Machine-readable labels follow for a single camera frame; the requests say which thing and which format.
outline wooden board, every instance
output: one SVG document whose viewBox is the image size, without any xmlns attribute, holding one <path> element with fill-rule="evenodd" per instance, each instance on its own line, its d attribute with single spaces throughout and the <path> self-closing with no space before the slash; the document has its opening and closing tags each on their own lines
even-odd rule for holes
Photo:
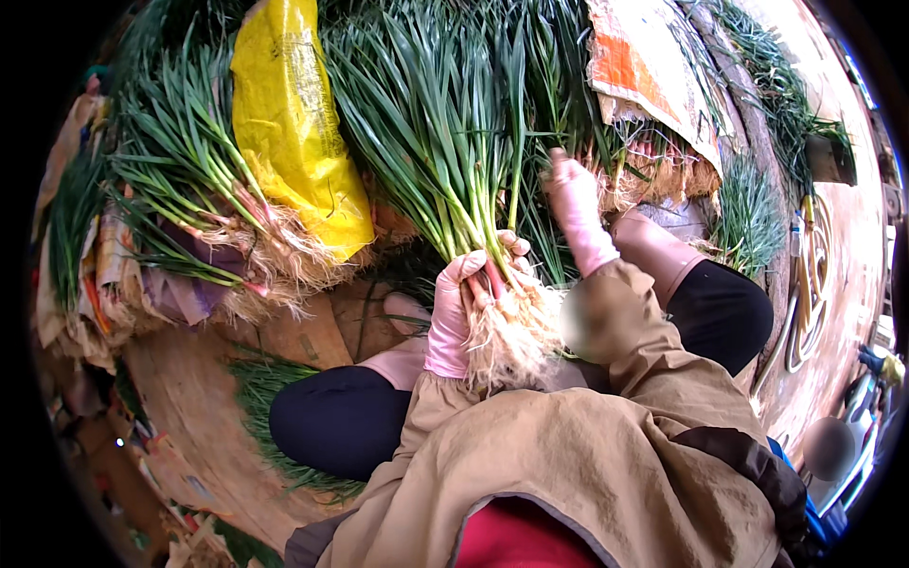
<svg viewBox="0 0 909 568">
<path fill-rule="evenodd" d="M 217 324 L 215 330 L 230 341 L 253 347 L 261 345 L 268 353 L 318 369 L 353 364 L 345 340 L 335 324 L 332 300 L 328 294 L 316 294 L 307 303 L 306 311 L 313 316 L 309 320 L 296 321 L 289 311 L 283 310 L 258 328 L 240 321 L 236 327 Z"/>
<path fill-rule="evenodd" d="M 155 427 L 195 472 L 194 489 L 201 484 L 226 521 L 283 553 L 294 529 L 344 509 L 305 489 L 285 493 L 288 480 L 242 425 L 235 379 L 220 363 L 231 352 L 214 328 L 169 327 L 136 339 L 124 356 Z"/>
<path fill-rule="evenodd" d="M 356 280 L 336 287 L 331 294 L 335 322 L 355 363 L 391 349 L 405 339 L 391 320 L 382 317 L 385 313 L 382 300 L 391 292 L 391 286 L 378 283 L 370 290 L 371 286 L 370 281 Z M 367 296 L 369 302 L 364 313 Z"/>
</svg>

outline scallion root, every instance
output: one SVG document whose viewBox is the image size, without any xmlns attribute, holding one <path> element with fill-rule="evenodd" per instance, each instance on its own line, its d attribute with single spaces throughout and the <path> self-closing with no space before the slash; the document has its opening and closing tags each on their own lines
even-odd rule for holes
<svg viewBox="0 0 909 568">
<path fill-rule="evenodd" d="M 554 385 L 564 350 L 558 328 L 564 292 L 538 281 L 522 288 L 522 294 L 509 289 L 469 314 L 468 379 L 475 390 L 550 390 Z"/>
</svg>

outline beige sleeve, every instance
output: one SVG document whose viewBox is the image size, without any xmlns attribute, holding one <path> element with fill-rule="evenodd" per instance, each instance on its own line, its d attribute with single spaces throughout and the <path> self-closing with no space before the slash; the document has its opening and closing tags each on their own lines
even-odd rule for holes
<svg viewBox="0 0 909 568">
<path fill-rule="evenodd" d="M 362 563 L 411 459 L 426 437 L 449 418 L 479 402 L 479 396 L 467 388 L 467 381 L 444 379 L 429 372 L 417 378 L 401 431 L 401 444 L 391 462 L 381 463 L 373 471 L 369 483 L 351 507 L 356 513 L 339 525 L 335 538 L 319 558 L 319 568 Z"/>
<path fill-rule="evenodd" d="M 593 275 L 618 278 L 644 308 L 637 346 L 606 366 L 613 389 L 653 413 L 654 422 L 670 439 L 688 428 L 717 426 L 735 428 L 766 445 L 764 430 L 729 373 L 682 347 L 678 330 L 664 318 L 650 275 L 621 259 L 604 264 Z"/>
</svg>

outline gloved hand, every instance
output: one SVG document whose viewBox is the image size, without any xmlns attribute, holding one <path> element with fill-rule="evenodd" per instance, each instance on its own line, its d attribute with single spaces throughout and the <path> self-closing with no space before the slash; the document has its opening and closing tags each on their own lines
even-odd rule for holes
<svg viewBox="0 0 909 568">
<path fill-rule="evenodd" d="M 530 243 L 517 238 L 512 231 L 498 231 L 497 234 L 499 242 L 511 253 L 510 265 L 529 274 L 530 264 L 524 255 L 530 251 Z M 429 346 L 423 365 L 426 371 L 449 379 L 467 378 L 469 358 L 466 343 L 470 326 L 465 307 L 473 304 L 476 309 L 482 310 L 493 299 L 489 295 L 474 298 L 462 282 L 479 272 L 485 264 L 486 251 L 462 254 L 435 278 L 433 318 L 429 326 Z"/>
<path fill-rule="evenodd" d="M 596 179 L 561 148 L 549 151 L 552 177 L 545 181 L 555 220 L 562 228 L 574 263 L 586 278 L 594 270 L 618 258 L 613 239 L 600 222 Z"/>
</svg>

